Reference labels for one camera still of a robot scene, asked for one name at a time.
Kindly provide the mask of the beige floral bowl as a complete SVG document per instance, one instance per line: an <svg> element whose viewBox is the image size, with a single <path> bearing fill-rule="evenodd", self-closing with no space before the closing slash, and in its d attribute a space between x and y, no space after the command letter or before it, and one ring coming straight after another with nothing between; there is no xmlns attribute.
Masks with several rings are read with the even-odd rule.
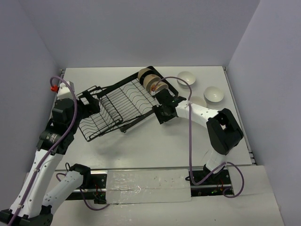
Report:
<svg viewBox="0 0 301 226"><path fill-rule="evenodd" d="M160 77L155 74L147 75L143 80L143 87L146 89L147 92L150 92L150 88L154 82L160 81Z"/></svg>
<svg viewBox="0 0 301 226"><path fill-rule="evenodd" d="M159 93L160 91L162 91L164 89L168 89L168 85L163 81L160 81L160 82L156 81L156 82L152 83L152 85L150 87L150 94L152 96L154 96L155 94Z"/></svg>
<svg viewBox="0 0 301 226"><path fill-rule="evenodd" d="M140 80L140 78L144 75L152 74L152 70L150 68L143 68L138 72L137 79Z"/></svg>

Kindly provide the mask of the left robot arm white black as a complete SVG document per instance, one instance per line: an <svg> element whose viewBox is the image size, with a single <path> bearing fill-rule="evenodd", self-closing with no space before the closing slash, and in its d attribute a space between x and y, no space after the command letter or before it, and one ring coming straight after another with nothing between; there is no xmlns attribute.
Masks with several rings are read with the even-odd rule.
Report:
<svg viewBox="0 0 301 226"><path fill-rule="evenodd" d="M52 118L41 133L32 168L23 188L9 209L0 212L0 221L9 226L49 226L53 216L77 188L92 182L91 169L81 164L70 167L66 176L50 192L47 191L55 169L74 140L82 119L99 113L99 101L87 91L83 103L72 94L58 98L52 109Z"/></svg>

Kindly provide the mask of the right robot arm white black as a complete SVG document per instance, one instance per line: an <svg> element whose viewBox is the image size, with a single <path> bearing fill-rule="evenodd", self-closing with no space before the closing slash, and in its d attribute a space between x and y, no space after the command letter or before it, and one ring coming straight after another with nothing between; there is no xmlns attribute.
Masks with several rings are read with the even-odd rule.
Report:
<svg viewBox="0 0 301 226"><path fill-rule="evenodd" d="M220 178L220 171L227 164L227 155L244 138L232 112L224 108L215 110L194 104L190 99L174 97L167 89L152 91L159 105L153 106L153 111L160 124L175 117L189 120L189 176L193 184L199 185L206 181L215 184ZM207 129L213 152L204 166L204 178L196 182L192 171L192 123L195 122Z"/></svg>

